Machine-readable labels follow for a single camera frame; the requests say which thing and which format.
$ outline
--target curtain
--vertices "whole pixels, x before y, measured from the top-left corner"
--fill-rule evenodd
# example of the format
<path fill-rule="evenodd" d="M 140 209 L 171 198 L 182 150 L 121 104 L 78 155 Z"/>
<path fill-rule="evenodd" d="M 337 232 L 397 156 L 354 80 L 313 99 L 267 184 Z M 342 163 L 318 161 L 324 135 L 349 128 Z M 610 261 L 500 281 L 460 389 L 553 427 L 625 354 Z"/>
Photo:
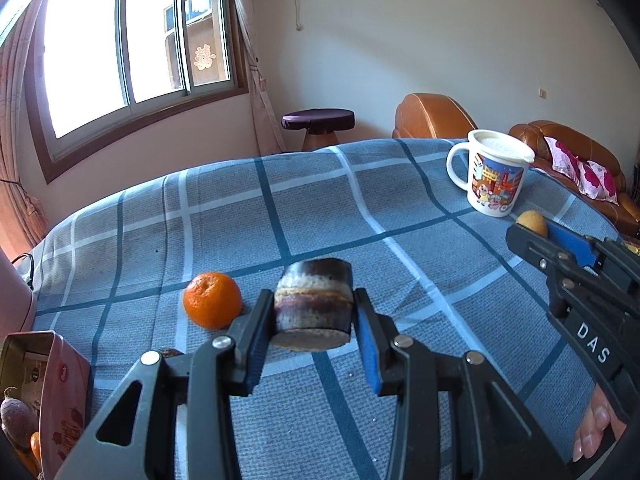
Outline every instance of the curtain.
<path fill-rule="evenodd" d="M 236 0 L 236 8 L 249 64 L 249 94 L 258 149 L 260 155 L 281 153 L 286 150 L 286 146 L 280 131 L 280 123 L 273 113 L 273 107 L 267 95 L 266 79 L 260 69 L 254 27 L 254 0 Z"/>
<path fill-rule="evenodd" d="M 20 183 L 17 136 L 22 82 L 42 0 L 32 0 L 0 46 L 0 247 L 12 259 L 33 249 L 47 231 L 39 200 Z"/>

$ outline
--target brown leather sofa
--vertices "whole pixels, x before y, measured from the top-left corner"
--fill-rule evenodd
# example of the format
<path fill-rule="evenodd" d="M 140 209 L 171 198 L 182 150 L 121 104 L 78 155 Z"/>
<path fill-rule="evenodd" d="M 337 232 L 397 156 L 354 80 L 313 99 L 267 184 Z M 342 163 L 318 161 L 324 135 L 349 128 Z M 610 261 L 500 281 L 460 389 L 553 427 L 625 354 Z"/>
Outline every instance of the brown leather sofa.
<path fill-rule="evenodd" d="M 440 94 L 409 94 L 396 110 L 393 138 L 464 139 L 478 127 L 465 109 Z"/>
<path fill-rule="evenodd" d="M 531 147 L 536 154 L 533 166 L 541 168 L 560 181 L 564 186 L 578 193 L 585 201 L 603 213 L 622 234 L 638 238 L 640 230 L 640 208 L 626 193 L 626 178 L 616 157 L 603 145 L 576 130 L 552 121 L 533 121 L 516 124 L 509 132 Z M 578 192 L 577 186 L 563 174 L 552 169 L 549 146 L 544 137 L 553 137 L 562 142 L 574 155 L 582 160 L 593 160 L 607 168 L 614 176 L 618 190 L 618 204 L 592 200 Z"/>

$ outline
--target fingernail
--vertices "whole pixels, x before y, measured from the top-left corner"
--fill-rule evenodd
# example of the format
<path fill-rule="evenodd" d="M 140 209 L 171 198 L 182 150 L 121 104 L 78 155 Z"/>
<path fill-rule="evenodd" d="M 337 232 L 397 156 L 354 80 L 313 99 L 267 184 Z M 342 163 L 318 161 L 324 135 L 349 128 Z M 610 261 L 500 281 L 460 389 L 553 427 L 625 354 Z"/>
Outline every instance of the fingernail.
<path fill-rule="evenodd" d="M 591 458 L 596 454 L 597 448 L 595 446 L 595 440 L 592 435 L 587 435 L 582 440 L 582 450 L 585 458 Z"/>
<path fill-rule="evenodd" d="M 580 440 L 574 442 L 574 462 L 578 462 L 582 458 L 582 443 Z"/>
<path fill-rule="evenodd" d="M 593 413 L 596 418 L 597 427 L 600 430 L 604 430 L 609 424 L 609 413 L 602 406 L 596 408 L 596 411 Z"/>

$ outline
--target glass pane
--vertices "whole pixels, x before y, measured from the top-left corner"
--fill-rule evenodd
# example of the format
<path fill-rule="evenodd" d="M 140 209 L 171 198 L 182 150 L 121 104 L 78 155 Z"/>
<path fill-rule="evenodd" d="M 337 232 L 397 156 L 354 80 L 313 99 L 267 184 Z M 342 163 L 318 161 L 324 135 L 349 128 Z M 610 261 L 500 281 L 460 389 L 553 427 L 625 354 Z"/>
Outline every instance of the glass pane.
<path fill-rule="evenodd" d="M 173 28 L 174 0 L 127 0 L 129 65 L 136 102 L 183 88 Z"/>
<path fill-rule="evenodd" d="M 47 4 L 44 77 L 57 138 L 126 105 L 116 53 L 115 1 Z"/>
<path fill-rule="evenodd" d="M 221 0 L 184 0 L 187 52 L 193 83 L 204 85 L 230 79 Z"/>

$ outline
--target blue plaid bedsheet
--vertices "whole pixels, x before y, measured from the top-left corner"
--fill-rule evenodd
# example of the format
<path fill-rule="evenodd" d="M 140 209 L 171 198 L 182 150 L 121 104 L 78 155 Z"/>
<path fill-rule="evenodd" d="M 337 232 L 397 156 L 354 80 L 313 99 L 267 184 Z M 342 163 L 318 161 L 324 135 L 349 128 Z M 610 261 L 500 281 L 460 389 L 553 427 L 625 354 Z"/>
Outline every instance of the blue plaid bedsheet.
<path fill-rule="evenodd" d="M 184 314 L 193 276 L 226 272 L 251 308 L 285 265 L 334 256 L 353 265 L 378 312 L 438 352 L 487 356 L 568 459 L 593 383 L 546 320 L 545 280 L 511 253 L 513 218 L 470 208 L 449 180 L 447 140 L 367 140 L 313 153 L 220 162 L 97 202 L 34 250 L 34 330 L 54 329 L 89 359 L 92 407 L 149 349 L 194 351 L 209 333 Z M 466 161 L 454 168 L 466 174 Z M 612 225 L 548 176 L 529 171 L 514 214 L 537 209 L 575 231 Z M 442 477 L 450 464 L 441 397 Z M 234 399 L 245 479 L 385 477 L 395 399 L 370 392 L 357 344 L 322 353 L 271 348 L 252 396 Z M 185 411 L 177 475 L 185 478 Z"/>

